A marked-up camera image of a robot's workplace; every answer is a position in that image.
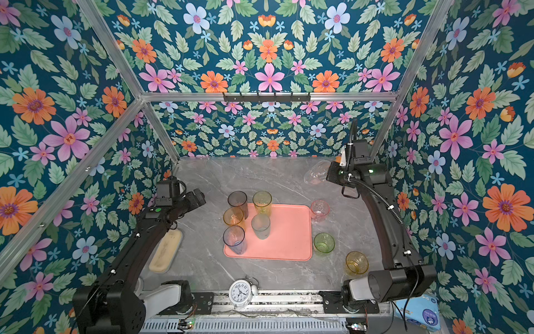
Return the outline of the green tall transparent cup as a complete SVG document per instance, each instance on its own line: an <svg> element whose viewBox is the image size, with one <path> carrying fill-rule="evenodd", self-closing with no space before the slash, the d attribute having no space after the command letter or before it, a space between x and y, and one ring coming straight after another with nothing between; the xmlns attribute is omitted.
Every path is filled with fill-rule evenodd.
<svg viewBox="0 0 534 334"><path fill-rule="evenodd" d="M258 214L271 215L273 198L267 191L258 191L253 196L253 204Z"/></svg>

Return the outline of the yellow short cup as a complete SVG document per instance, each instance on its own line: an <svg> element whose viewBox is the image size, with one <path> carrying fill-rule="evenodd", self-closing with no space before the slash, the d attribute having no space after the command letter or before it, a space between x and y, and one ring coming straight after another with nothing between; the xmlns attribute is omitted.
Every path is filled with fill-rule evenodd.
<svg viewBox="0 0 534 334"><path fill-rule="evenodd" d="M363 275L369 270L369 261L365 254L351 251L345 258L345 270L349 275Z"/></svg>

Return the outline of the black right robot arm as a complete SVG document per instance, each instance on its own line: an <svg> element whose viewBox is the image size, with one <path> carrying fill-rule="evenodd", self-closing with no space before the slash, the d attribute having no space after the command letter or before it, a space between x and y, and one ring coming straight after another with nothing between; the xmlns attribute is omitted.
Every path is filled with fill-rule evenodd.
<svg viewBox="0 0 534 334"><path fill-rule="evenodd" d="M422 296L437 278L435 267L425 264L407 233L394 204L393 181L386 165L371 162L368 155L368 143L357 137L357 121L353 121L341 160L332 162L326 175L328 182L341 186L343 197L350 197L345 192L350 188L364 201L382 254L381 270L343 284L342 305L349 312L368 301L410 302Z"/></svg>

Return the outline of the clear transparent cup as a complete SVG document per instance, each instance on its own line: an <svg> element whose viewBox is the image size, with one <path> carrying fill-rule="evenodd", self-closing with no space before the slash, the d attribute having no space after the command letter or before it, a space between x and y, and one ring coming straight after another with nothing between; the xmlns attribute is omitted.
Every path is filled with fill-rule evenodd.
<svg viewBox="0 0 534 334"><path fill-rule="evenodd" d="M307 185L320 185L326 181L331 162L321 160L310 168L304 175L304 183Z"/></svg>

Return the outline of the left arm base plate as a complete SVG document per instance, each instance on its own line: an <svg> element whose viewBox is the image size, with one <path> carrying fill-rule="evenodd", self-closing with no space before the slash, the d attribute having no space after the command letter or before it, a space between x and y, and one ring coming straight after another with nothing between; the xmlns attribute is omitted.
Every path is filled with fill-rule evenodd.
<svg viewBox="0 0 534 334"><path fill-rule="evenodd" d="M159 315L210 315L214 306L213 292L193 292L183 296L179 303Z"/></svg>

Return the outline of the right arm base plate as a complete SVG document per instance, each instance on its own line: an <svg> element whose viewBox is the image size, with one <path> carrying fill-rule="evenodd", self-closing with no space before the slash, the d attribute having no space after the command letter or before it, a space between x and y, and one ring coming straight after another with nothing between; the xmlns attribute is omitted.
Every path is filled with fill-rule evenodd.
<svg viewBox="0 0 534 334"><path fill-rule="evenodd" d="M355 300L350 292L320 291L323 299L323 311L326 314L378 314L380 307L371 300Z"/></svg>

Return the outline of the yellow transparent cup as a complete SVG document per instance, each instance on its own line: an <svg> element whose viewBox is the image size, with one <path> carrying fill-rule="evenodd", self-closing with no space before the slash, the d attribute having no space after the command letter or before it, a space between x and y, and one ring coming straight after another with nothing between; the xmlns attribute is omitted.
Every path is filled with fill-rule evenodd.
<svg viewBox="0 0 534 334"><path fill-rule="evenodd" d="M223 221L227 227L239 226L246 228L243 211L238 207L230 207L223 214Z"/></svg>

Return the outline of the pink transparent cup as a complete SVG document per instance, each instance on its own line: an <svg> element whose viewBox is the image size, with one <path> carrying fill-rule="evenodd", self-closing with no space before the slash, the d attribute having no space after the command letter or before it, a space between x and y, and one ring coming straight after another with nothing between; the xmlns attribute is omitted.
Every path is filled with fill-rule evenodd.
<svg viewBox="0 0 534 334"><path fill-rule="evenodd" d="M320 223L326 220L330 213L330 206L325 200L315 200L310 205L311 221L313 223Z"/></svg>

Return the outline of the grey transparent cup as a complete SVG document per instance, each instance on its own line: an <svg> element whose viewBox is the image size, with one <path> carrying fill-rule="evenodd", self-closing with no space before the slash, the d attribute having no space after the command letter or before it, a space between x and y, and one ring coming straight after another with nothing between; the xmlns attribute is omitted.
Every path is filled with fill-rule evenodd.
<svg viewBox="0 0 534 334"><path fill-rule="evenodd" d="M248 218L248 197L244 191L234 191L228 196L228 204L237 207L243 212L244 219Z"/></svg>

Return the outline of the green short cup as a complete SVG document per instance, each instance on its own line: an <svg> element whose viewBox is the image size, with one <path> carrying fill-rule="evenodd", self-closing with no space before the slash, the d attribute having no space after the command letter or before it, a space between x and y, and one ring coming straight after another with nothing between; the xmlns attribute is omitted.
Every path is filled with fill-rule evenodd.
<svg viewBox="0 0 534 334"><path fill-rule="evenodd" d="M335 249L336 242L332 235L321 232L314 237L313 245L315 250L320 254L329 254Z"/></svg>

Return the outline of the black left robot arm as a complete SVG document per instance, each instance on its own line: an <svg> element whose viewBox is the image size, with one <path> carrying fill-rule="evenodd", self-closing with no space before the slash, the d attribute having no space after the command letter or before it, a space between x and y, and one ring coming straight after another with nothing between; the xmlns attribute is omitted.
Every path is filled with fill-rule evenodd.
<svg viewBox="0 0 534 334"><path fill-rule="evenodd" d="M194 309L188 281L169 281L139 296L136 284L153 250L185 214L205 205L200 189L189 191L176 177L157 185L154 204L137 218L136 229L110 267L72 299L80 333L139 333L145 320L165 310Z"/></svg>

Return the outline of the blue transparent cup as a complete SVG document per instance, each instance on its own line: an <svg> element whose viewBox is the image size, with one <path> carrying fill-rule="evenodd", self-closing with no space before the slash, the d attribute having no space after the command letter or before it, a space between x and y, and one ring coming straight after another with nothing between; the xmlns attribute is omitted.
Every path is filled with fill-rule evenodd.
<svg viewBox="0 0 534 334"><path fill-rule="evenodd" d="M243 255L247 250L246 233L238 225L230 226L223 233L223 242L231 252L238 256Z"/></svg>

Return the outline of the teal frosted cup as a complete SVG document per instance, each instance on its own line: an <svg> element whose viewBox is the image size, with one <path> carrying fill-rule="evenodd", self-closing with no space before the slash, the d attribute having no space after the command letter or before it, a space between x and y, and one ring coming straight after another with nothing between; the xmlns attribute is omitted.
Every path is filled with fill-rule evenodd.
<svg viewBox="0 0 534 334"><path fill-rule="evenodd" d="M251 226L258 239L265 240L271 231L271 219L268 215L257 214L251 221Z"/></svg>

